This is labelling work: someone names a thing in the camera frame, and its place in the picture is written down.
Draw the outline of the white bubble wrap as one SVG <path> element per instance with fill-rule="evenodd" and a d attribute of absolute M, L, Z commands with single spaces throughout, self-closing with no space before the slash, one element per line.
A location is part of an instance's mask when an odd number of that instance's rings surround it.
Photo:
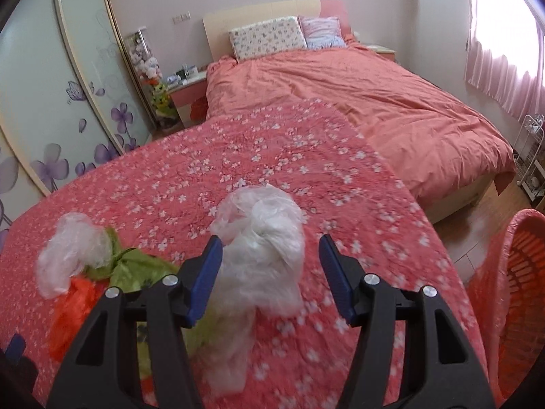
<path fill-rule="evenodd" d="M 59 218 L 56 232 L 39 254 L 35 275 L 40 295 L 45 299 L 66 293 L 71 278 L 86 267 L 105 266 L 113 252 L 113 243 L 104 227 L 79 212 Z"/>

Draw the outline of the white knotted plastic bag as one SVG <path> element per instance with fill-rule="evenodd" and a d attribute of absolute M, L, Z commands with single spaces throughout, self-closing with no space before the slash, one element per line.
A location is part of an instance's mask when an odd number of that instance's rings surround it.
<path fill-rule="evenodd" d="M 257 313 L 291 317 L 302 306 L 304 216 L 286 192 L 245 186 L 219 205 L 212 233 L 223 261 L 200 322 L 200 361 L 213 395 L 243 391 Z"/>

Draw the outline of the orange plastic bag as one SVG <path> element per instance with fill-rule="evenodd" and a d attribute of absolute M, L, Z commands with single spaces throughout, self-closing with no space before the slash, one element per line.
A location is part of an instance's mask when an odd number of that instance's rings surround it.
<path fill-rule="evenodd" d="M 49 356 L 62 362 L 81 326 L 104 292 L 104 285 L 73 277 L 68 291 L 56 299 L 48 336 Z"/>

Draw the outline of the light green plastic bag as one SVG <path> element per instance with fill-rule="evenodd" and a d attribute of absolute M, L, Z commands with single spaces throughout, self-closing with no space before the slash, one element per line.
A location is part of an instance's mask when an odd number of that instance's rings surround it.
<path fill-rule="evenodd" d="M 148 255 L 138 248 L 123 248 L 114 228 L 106 227 L 104 231 L 109 237 L 112 255 L 99 267 L 88 265 L 85 268 L 84 275 L 91 281 L 108 280 L 110 286 L 132 293 L 151 287 L 165 275 L 177 273 L 178 266 L 167 260 Z M 182 329 L 189 357 L 214 338 L 213 328 L 218 319 L 217 313 L 208 308 L 194 328 Z"/>

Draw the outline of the orange plastic laundry basket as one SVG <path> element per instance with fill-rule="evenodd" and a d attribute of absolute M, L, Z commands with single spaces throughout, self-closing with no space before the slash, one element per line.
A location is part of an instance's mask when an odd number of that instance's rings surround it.
<path fill-rule="evenodd" d="M 467 293 L 498 407 L 544 406 L 544 215 L 518 211 L 489 242 Z"/>

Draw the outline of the red floral table cover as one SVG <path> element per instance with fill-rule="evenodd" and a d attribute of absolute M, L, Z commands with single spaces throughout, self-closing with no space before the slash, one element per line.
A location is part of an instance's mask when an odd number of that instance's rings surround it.
<path fill-rule="evenodd" d="M 48 352 L 53 303 L 37 290 L 35 262 L 70 211 L 117 231 L 124 246 L 180 263 L 205 246 L 219 204 L 243 186 L 272 185 L 304 213 L 303 306 L 291 318 L 258 316 L 243 392 L 210 408 L 333 408 L 358 341 L 334 307 L 318 258 L 328 233 L 346 255 L 389 284 L 430 284 L 477 355 L 479 327 L 440 238 L 406 185 L 331 104 L 306 101 L 236 116 L 153 142 L 63 186 L 14 221 L 1 254 L 1 339 L 27 344 L 44 402 L 58 366 Z"/>

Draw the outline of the salmon bed duvet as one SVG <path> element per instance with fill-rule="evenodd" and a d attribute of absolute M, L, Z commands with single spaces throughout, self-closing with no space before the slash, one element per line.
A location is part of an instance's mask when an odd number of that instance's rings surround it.
<path fill-rule="evenodd" d="M 332 104 L 387 160 L 423 207 L 490 176 L 515 177 L 513 150 L 478 111 L 359 43 L 293 50 L 207 69 L 208 116 L 320 99 Z"/>

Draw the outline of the floral sliding wardrobe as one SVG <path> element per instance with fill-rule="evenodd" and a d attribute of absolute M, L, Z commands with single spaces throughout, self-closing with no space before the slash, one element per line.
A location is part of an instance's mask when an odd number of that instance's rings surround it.
<path fill-rule="evenodd" d="M 109 0 L 1 0 L 1 232 L 152 138 Z"/>

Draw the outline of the pink left nightstand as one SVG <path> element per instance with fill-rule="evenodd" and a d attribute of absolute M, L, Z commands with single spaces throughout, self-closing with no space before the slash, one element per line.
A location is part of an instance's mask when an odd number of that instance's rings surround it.
<path fill-rule="evenodd" d="M 207 86 L 207 72 L 202 71 L 183 80 L 169 91 L 182 128 L 196 126 L 205 121 L 208 112 Z"/>

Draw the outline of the hanging plush toys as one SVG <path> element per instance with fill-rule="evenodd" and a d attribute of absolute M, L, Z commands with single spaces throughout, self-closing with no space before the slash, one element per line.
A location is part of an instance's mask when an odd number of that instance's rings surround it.
<path fill-rule="evenodd" d="M 156 125 L 169 129 L 179 122 L 177 109 L 168 94 L 164 74 L 146 37 L 147 28 L 139 28 L 125 38 L 128 58 L 139 87 L 152 112 Z"/>

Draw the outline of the pink window curtain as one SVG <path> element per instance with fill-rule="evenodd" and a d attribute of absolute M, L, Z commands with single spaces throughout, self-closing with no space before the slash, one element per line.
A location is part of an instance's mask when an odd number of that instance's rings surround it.
<path fill-rule="evenodd" d="M 470 0 L 465 79 L 518 121 L 544 114 L 544 30 L 527 0 Z"/>

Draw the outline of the right nightstand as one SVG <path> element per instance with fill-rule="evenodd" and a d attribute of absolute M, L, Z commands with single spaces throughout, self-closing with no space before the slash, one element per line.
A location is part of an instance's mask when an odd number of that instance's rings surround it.
<path fill-rule="evenodd" d="M 394 63 L 396 62 L 396 51 L 393 49 L 378 44 L 363 44 L 362 48 L 370 54 L 380 56 Z"/>

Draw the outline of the pink striped pillow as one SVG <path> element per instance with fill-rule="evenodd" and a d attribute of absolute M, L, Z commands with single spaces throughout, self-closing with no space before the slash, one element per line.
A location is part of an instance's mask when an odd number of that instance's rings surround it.
<path fill-rule="evenodd" d="M 310 50 L 347 47 L 340 18 L 300 16 L 298 22 Z"/>

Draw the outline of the beige wooden headboard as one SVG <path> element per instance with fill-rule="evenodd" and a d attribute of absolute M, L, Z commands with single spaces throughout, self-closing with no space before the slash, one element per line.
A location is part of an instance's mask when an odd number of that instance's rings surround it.
<path fill-rule="evenodd" d="M 288 16 L 337 17 L 342 34 L 352 32 L 345 3 L 342 0 L 288 0 L 257 5 L 245 5 L 207 14 L 203 26 L 213 61 L 233 56 L 228 31 L 233 28 Z"/>

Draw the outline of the floral white pillow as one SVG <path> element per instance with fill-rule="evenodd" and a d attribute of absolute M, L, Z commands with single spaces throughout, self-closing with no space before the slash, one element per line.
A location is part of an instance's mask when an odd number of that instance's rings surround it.
<path fill-rule="evenodd" d="M 271 18 L 228 31 L 229 40 L 241 63 L 263 56 L 307 48 L 295 16 Z"/>

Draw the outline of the wall power outlet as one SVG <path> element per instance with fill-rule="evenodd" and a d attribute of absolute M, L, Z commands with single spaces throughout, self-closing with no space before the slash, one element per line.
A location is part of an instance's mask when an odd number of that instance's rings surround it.
<path fill-rule="evenodd" d="M 178 25 L 181 22 L 188 21 L 191 19 L 191 14 L 189 12 L 176 15 L 174 18 L 172 18 L 172 21 L 175 25 Z"/>

